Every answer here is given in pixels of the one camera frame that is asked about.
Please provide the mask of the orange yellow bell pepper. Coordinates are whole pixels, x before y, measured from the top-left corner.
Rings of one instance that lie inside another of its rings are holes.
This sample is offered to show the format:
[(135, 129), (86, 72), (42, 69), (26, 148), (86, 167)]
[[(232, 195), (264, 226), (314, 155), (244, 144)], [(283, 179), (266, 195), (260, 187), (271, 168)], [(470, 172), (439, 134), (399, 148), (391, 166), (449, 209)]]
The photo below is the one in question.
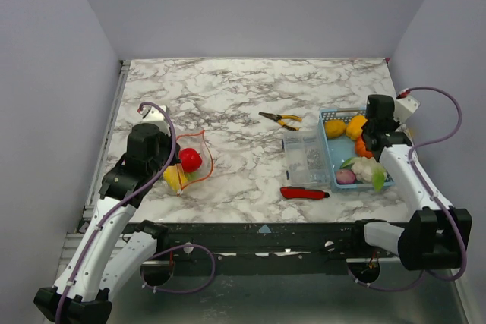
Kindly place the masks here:
[(363, 115), (356, 115), (346, 126), (346, 136), (353, 141), (356, 141), (362, 135), (362, 127), (368, 120)]

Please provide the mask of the red apple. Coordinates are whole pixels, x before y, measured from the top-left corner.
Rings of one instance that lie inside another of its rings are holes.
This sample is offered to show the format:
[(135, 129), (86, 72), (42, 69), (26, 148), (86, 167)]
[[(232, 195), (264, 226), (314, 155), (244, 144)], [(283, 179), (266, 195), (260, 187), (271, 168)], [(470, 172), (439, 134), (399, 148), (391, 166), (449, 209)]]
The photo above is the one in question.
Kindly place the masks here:
[(185, 173), (192, 173), (202, 166), (202, 158), (193, 148), (181, 149), (178, 154), (182, 169)]

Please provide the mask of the clear zip bag orange zipper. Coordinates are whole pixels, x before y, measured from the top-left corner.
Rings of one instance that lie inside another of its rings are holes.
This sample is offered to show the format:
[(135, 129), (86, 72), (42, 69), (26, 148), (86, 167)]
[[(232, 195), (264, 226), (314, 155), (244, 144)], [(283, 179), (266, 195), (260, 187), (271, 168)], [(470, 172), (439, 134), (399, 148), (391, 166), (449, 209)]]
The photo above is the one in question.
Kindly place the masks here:
[(177, 136), (176, 163), (163, 172), (163, 180), (177, 196), (213, 173), (214, 162), (205, 139), (205, 130)]

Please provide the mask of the yellow lemon squash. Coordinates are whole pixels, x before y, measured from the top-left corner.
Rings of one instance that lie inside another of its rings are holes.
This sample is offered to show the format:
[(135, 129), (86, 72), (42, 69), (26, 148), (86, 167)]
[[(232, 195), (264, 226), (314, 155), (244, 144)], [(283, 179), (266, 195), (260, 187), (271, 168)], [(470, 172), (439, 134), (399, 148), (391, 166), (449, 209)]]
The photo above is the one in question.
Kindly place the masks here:
[(188, 184), (188, 178), (180, 164), (168, 166), (163, 172), (163, 179), (176, 194), (180, 194)]

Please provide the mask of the purple onion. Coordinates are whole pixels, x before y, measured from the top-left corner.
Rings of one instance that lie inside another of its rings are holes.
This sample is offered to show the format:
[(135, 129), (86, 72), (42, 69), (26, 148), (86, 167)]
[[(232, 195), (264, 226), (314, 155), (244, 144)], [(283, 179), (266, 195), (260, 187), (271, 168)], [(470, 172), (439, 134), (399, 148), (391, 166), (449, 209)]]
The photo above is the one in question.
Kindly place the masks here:
[(339, 185), (354, 184), (357, 180), (355, 173), (351, 169), (340, 169), (335, 173), (336, 183)]

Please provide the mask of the green chili pepper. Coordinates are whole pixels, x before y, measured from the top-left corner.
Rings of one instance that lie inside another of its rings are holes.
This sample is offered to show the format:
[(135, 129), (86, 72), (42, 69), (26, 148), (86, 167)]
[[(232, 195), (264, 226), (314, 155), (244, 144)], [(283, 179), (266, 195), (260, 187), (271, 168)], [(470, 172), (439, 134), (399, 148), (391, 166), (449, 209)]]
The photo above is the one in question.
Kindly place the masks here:
[(196, 181), (202, 178), (202, 174), (199, 171), (194, 171), (192, 173), (185, 173), (188, 182)]

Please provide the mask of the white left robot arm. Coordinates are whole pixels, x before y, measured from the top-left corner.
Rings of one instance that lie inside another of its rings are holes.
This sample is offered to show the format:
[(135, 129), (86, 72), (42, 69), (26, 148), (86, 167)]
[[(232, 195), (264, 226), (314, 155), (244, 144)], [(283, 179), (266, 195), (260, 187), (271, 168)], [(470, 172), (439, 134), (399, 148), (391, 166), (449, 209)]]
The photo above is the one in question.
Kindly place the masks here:
[(54, 323), (105, 323), (112, 302), (128, 279), (151, 258), (158, 260), (169, 248), (167, 229), (144, 221), (118, 252), (125, 227), (142, 199), (178, 152), (175, 131), (163, 133), (157, 124), (132, 127), (127, 150), (104, 177), (88, 229), (55, 283), (40, 288), (34, 303)]

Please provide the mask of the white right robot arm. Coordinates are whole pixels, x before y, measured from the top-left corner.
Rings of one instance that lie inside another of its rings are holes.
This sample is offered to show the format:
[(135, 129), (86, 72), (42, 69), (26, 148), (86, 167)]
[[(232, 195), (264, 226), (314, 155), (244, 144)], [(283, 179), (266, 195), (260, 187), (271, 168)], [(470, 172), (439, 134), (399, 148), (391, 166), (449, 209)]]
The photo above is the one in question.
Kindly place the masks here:
[(384, 167), (412, 212), (404, 226), (367, 221), (349, 238), (350, 250), (360, 257), (376, 248), (398, 256), (409, 271), (458, 269), (467, 264), (466, 248), (472, 217), (458, 209), (437, 189), (415, 154), (401, 121), (413, 114), (418, 102), (405, 93), (397, 97), (369, 95), (362, 138), (368, 151)]

